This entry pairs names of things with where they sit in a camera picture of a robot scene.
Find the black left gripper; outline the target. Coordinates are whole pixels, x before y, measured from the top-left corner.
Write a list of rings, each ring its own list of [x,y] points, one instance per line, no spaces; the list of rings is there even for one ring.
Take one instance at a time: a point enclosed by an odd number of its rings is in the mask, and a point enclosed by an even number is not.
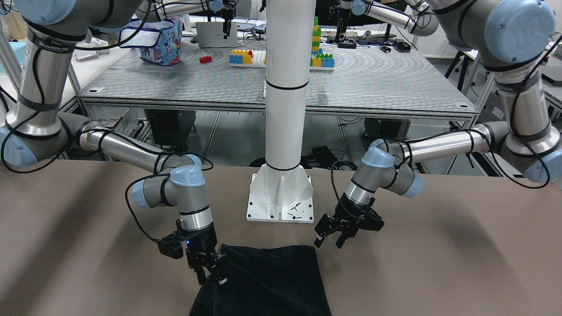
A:
[[[354,233],[358,230],[380,231],[383,228],[385,222],[371,206],[372,204],[358,204],[348,196],[341,196],[335,208],[335,220],[340,225],[337,231],[341,231],[335,243],[337,248],[341,249],[347,240],[354,238]],[[315,248],[320,248],[330,234],[329,231],[317,231],[313,243]]]

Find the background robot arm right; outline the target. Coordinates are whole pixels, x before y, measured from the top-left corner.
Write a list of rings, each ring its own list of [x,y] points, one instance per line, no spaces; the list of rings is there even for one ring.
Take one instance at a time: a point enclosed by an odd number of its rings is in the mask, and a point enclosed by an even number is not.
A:
[[[313,43],[315,0],[267,0],[267,63],[266,63],[266,156],[265,164],[252,179],[249,194],[248,220],[251,221],[314,221],[313,188],[304,168],[300,165],[301,146],[309,84],[309,60]],[[371,14],[384,22],[410,30],[402,12],[392,13],[386,5],[374,4],[365,9],[365,0],[352,4],[341,0],[341,10],[347,16]],[[371,208],[371,195],[382,184],[383,172],[395,174],[394,158],[381,149],[369,149],[359,164],[356,176],[367,180],[352,180],[350,188],[339,195],[334,216],[323,215],[315,231],[315,246],[334,232],[341,232],[336,246],[355,236],[358,230],[379,231],[384,225],[381,217]],[[186,255],[190,268],[204,284],[207,269],[219,284],[226,282],[227,266],[224,255],[217,255],[217,239],[210,210],[185,213],[185,229],[192,229],[186,216],[195,216],[195,228],[202,232],[189,233]]]

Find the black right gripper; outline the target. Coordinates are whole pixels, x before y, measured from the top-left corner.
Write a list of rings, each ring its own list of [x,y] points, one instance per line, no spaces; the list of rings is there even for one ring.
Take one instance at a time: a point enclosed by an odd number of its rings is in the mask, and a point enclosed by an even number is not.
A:
[[[207,275],[205,268],[212,269],[218,285],[224,285],[229,277],[227,257],[219,257],[216,252],[217,236],[214,224],[200,230],[184,230],[188,242],[186,255],[189,268],[195,269],[199,285],[205,284]]]

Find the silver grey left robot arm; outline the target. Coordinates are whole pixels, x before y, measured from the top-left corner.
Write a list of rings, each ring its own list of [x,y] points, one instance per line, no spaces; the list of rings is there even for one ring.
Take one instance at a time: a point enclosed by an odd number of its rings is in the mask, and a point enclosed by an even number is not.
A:
[[[552,7],[543,0],[409,0],[407,4],[412,14],[373,0],[340,0],[337,31],[350,14],[370,16],[414,36],[428,36],[441,26],[453,47],[477,51],[491,74],[488,85],[498,91],[505,121],[476,124],[479,108],[463,101],[440,101],[443,110],[423,117],[464,120],[464,128],[394,144],[373,142],[347,188],[336,195],[335,214],[318,220],[316,247],[331,234],[340,233],[336,246],[341,248],[359,230],[380,230],[384,222],[372,208],[374,194],[386,189],[417,196],[423,188],[422,178],[413,170],[417,162],[493,153],[537,188],[561,176],[561,132],[551,123],[540,70],[544,49],[555,32]]]

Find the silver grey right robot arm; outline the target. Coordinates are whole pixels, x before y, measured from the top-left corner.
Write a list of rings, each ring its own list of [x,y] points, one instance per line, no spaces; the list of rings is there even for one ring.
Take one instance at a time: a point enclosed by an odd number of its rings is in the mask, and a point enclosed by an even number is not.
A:
[[[199,284],[227,281],[227,258],[216,251],[217,236],[205,190],[204,164],[197,154],[173,155],[108,129],[85,115],[60,112],[65,82],[78,49],[90,29],[114,32],[136,15],[140,26],[119,44],[138,35],[147,22],[190,12],[191,5],[159,6],[155,0],[14,0],[28,26],[26,61],[18,98],[1,110],[1,162],[14,173],[31,173],[38,163],[54,162],[69,148],[101,152],[151,174],[125,190],[127,203],[143,208],[177,207],[180,218],[171,234],[151,241],[161,254],[186,256]]]

